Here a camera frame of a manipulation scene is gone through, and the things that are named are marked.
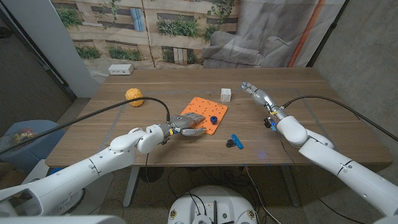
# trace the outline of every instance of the small white cube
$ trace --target small white cube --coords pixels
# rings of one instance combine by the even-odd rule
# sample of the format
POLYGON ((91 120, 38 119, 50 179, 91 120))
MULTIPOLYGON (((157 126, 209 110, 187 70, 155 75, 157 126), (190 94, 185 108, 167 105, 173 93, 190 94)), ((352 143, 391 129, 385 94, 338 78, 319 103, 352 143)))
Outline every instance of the small white cube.
POLYGON ((222 88, 221 89, 221 100, 231 101, 231 89, 222 88))

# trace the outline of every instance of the gray curtain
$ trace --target gray curtain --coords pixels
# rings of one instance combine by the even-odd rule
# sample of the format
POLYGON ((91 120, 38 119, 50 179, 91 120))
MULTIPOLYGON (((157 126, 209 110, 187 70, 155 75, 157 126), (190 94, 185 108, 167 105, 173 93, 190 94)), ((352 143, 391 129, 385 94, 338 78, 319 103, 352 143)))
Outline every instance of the gray curtain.
POLYGON ((241 0, 236 35, 216 31, 205 68, 286 67, 318 1, 241 0))

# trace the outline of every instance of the blue handle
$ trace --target blue handle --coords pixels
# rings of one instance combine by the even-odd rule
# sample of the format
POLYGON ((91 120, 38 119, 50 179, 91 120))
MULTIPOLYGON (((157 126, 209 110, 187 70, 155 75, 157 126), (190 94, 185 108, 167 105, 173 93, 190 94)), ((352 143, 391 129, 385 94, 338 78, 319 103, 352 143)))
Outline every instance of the blue handle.
POLYGON ((239 149, 243 149, 243 145, 242 145, 241 141, 239 141, 238 137, 236 137, 235 134, 233 134, 231 137, 232 137, 232 141, 234 141, 235 145, 236 145, 239 149))

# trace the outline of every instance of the wooden table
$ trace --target wooden table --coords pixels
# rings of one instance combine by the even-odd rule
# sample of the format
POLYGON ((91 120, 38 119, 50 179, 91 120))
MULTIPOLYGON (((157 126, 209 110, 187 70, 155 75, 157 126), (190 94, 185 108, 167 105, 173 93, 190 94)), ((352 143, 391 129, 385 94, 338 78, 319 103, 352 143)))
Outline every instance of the wooden table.
MULTIPOLYGON (((321 95, 342 101, 313 68, 246 68, 200 70, 135 70, 128 76, 109 76, 80 116, 124 101, 125 92, 138 88, 144 96, 164 101, 170 115, 178 115, 194 96, 228 106, 223 120, 212 136, 171 136, 148 159, 148 166, 266 166, 291 164, 279 139, 264 127, 267 111, 256 105, 240 89, 249 82, 263 89, 282 105, 300 95, 321 95), (220 101, 221 88, 232 89, 230 102, 220 101), (227 148, 236 134, 244 149, 227 148)), ((292 103, 286 112, 307 129, 331 139, 336 150, 363 164, 385 164, 392 156, 369 128, 353 113, 329 101, 306 99, 292 103)), ((121 106, 72 125, 46 159, 50 167, 65 167, 92 156, 110 142, 135 127, 165 121, 165 110, 146 100, 138 108, 121 106)), ((285 139, 288 153, 297 165, 311 164, 285 139)), ((144 166, 146 155, 137 152, 134 166, 144 166)))

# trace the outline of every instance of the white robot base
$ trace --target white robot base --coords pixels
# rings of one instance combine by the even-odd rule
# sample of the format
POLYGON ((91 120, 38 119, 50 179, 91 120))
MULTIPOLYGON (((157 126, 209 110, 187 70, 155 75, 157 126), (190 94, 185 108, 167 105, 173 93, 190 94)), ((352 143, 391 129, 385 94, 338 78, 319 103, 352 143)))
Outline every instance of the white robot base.
POLYGON ((226 187, 206 185, 188 191, 173 203, 168 224, 183 223, 255 224, 257 218, 253 206, 242 195, 226 187))

